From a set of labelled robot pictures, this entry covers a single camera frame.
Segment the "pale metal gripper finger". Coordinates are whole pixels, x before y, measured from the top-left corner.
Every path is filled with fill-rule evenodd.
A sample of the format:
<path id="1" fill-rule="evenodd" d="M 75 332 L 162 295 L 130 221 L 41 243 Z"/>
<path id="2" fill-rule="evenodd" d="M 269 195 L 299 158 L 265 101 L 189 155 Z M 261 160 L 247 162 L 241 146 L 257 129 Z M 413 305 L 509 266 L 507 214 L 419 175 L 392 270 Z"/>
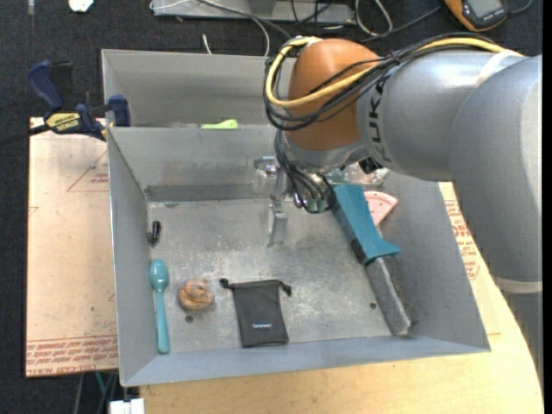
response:
<path id="1" fill-rule="evenodd" d="M 269 204 L 269 243 L 268 246 L 280 245 L 285 241 L 288 214 L 284 210 L 283 202 L 276 194 L 271 195 Z"/>
<path id="2" fill-rule="evenodd" d="M 253 192 L 270 198 L 285 195 L 285 173 L 274 156 L 263 156 L 254 161 Z"/>

